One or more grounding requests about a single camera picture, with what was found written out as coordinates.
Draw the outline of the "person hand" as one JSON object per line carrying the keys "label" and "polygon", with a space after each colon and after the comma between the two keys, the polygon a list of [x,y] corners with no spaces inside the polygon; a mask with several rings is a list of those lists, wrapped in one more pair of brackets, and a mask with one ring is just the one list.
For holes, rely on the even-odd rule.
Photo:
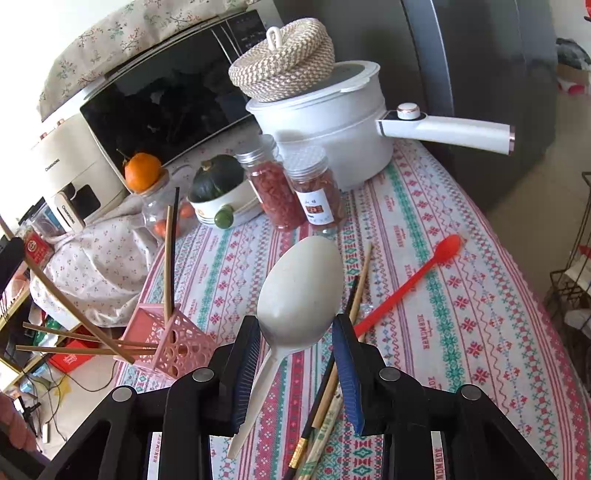
{"label": "person hand", "polygon": [[0,420],[1,424],[7,428],[8,438],[15,448],[28,452],[36,450],[34,434],[15,409],[13,400],[3,393],[0,394]]}

